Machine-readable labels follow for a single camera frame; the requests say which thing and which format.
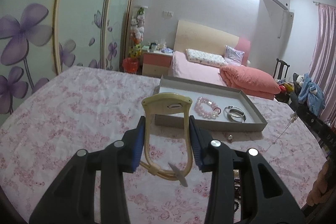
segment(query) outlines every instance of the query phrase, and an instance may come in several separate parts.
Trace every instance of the sliding wardrobe door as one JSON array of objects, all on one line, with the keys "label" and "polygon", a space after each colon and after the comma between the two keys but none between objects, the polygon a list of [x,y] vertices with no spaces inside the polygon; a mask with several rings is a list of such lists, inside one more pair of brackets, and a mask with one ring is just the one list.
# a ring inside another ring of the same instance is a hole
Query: sliding wardrobe door
[{"label": "sliding wardrobe door", "polygon": [[55,0],[0,0],[0,126],[32,93],[56,76]]},{"label": "sliding wardrobe door", "polygon": [[101,68],[104,0],[57,0],[55,51],[58,73],[73,65]]},{"label": "sliding wardrobe door", "polygon": [[108,26],[105,32],[105,66],[109,70],[119,70],[123,52],[123,39],[130,0],[109,0],[107,6]]}]

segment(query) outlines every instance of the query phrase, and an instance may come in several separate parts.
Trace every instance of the headboard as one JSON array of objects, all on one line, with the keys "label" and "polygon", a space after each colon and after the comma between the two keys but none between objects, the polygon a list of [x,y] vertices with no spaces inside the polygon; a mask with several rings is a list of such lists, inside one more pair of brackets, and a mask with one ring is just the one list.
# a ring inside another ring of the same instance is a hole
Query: headboard
[{"label": "headboard", "polygon": [[242,65],[246,65],[250,53],[250,42],[248,40],[203,25],[183,20],[178,21],[174,51],[185,53],[185,49],[192,48],[224,55],[226,45],[244,51]]}]

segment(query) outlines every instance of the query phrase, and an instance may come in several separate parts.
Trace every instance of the floral tablecloth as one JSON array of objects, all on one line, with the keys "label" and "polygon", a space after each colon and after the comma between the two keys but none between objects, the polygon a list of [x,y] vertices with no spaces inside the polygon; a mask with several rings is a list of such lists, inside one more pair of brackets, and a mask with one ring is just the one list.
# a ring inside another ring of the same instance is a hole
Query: floral tablecloth
[{"label": "floral tablecloth", "polygon": [[[28,221],[50,183],[80,148],[96,151],[135,128],[144,111],[143,98],[160,80],[121,72],[72,67],[29,97],[0,128],[0,185]],[[298,119],[285,129],[292,110],[276,101],[250,97],[268,125],[259,133],[233,133],[236,150],[258,149],[303,206],[325,157],[309,130]],[[228,133],[213,132],[227,140]],[[186,164],[182,130],[152,122],[151,157],[168,169]],[[189,187],[154,177],[139,167],[125,174],[127,206],[132,223],[203,223],[211,174],[193,166]],[[100,221],[96,179],[95,218]]]}]

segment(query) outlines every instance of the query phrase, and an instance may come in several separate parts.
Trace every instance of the yellow strap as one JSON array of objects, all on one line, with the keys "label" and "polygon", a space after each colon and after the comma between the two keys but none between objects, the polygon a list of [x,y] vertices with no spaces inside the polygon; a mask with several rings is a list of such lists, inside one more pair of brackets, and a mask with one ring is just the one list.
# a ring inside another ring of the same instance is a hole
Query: yellow strap
[{"label": "yellow strap", "polygon": [[188,175],[193,165],[193,154],[189,138],[189,110],[193,101],[191,98],[176,93],[158,93],[142,100],[142,106],[146,114],[144,154],[147,163],[141,161],[140,165],[148,170],[152,175],[157,175],[166,180],[179,180],[172,170],[164,170],[151,160],[149,153],[151,115],[170,115],[176,113],[184,114],[184,138],[187,147],[188,162],[184,170],[184,176]]}]

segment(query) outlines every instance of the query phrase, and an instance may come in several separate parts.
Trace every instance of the human hand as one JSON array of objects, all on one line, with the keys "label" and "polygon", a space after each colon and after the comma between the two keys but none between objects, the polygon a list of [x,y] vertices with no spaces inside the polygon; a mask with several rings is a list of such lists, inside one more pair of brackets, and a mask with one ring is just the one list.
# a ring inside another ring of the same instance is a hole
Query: human hand
[{"label": "human hand", "polygon": [[325,203],[334,189],[329,190],[327,193],[328,182],[326,174],[329,169],[329,161],[326,161],[319,172],[317,180],[313,184],[313,189],[309,192],[307,197],[307,204],[309,206],[314,206],[314,204]]}]

